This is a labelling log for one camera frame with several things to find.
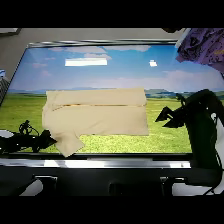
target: crumpled fabric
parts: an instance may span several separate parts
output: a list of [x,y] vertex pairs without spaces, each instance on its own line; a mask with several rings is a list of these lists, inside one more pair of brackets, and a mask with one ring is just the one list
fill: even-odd
[[70,156],[81,135],[148,135],[144,88],[47,91],[42,126]]
[[224,72],[224,28],[192,28],[178,53],[179,62],[192,61]]

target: metal frame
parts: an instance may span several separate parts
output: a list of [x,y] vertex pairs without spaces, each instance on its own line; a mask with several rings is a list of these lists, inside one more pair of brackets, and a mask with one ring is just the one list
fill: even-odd
[[[23,59],[23,56],[27,49],[30,48],[49,48],[49,47],[65,47],[65,46],[112,46],[112,45],[175,45],[177,40],[174,39],[118,39],[118,40],[82,40],[82,41],[53,41],[53,42],[39,42],[39,43],[30,43],[27,45],[17,67],[12,76],[10,84],[16,74],[16,71],[19,67],[20,62]],[[180,153],[180,154],[173,154],[173,153],[116,153],[116,154],[74,154],[69,158],[64,158],[59,153],[12,153],[8,155],[1,155],[1,165],[10,165],[10,160],[20,160],[17,161],[16,164],[24,164],[28,162],[28,160],[32,160],[34,164],[36,162],[34,160],[89,160],[89,159],[97,159],[97,160],[139,160],[144,159],[148,161],[190,161],[190,164],[194,164],[193,161],[193,154],[192,153]]]

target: cloud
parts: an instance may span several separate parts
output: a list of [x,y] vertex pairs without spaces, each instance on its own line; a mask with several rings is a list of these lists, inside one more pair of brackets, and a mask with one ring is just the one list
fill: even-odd
[[128,50],[136,50],[145,52],[151,46],[149,45],[127,45],[127,46],[104,46],[106,50],[117,50],[117,51],[128,51]]
[[45,60],[55,60],[56,58],[45,58]]
[[75,52],[75,53],[106,53],[103,48],[96,46],[85,46],[85,47],[67,47],[65,51]]
[[84,54],[85,58],[106,58],[107,60],[111,60],[112,58],[107,54]]
[[33,63],[32,64],[34,68],[42,68],[42,67],[46,67],[47,64],[40,64],[40,63]]
[[42,75],[42,76],[45,76],[45,77],[52,76],[51,73],[49,73],[49,72],[46,71],[46,70],[43,70],[43,71],[41,72],[41,75]]
[[89,80],[93,88],[165,89],[173,92],[195,92],[202,89],[224,89],[221,75],[215,73],[189,73],[181,70],[165,71],[164,77],[117,78]]
[[49,48],[50,51],[63,51],[63,48],[62,47],[52,47],[52,48]]

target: wire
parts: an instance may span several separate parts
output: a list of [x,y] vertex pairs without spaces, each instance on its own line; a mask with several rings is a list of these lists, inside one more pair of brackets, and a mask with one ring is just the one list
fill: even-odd
[[[217,126],[217,121],[218,121],[218,117],[217,116],[214,118],[214,121],[215,121],[215,125]],[[216,150],[216,156],[217,156],[217,159],[218,159],[218,162],[219,162],[219,168],[220,168],[219,169],[220,170],[219,181],[212,188],[210,188],[209,190],[207,190],[203,195],[207,195],[210,192],[212,192],[213,194],[215,194],[215,192],[214,192],[215,188],[218,187],[219,184],[222,181],[222,174],[223,174],[224,169],[222,168],[222,161],[221,161],[221,158],[220,158],[217,150]]]

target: grass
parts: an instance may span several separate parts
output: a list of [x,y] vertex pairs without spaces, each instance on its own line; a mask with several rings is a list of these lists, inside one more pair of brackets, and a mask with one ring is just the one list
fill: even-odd
[[[42,128],[42,108],[45,95],[7,94],[0,107],[0,129],[18,132],[19,125],[29,120],[40,133]],[[163,128],[166,123],[155,122],[163,107],[180,107],[176,99],[148,99],[146,106],[149,136],[81,136],[85,147],[77,153],[187,153],[191,152],[187,129]],[[59,152],[50,146],[42,152]]]

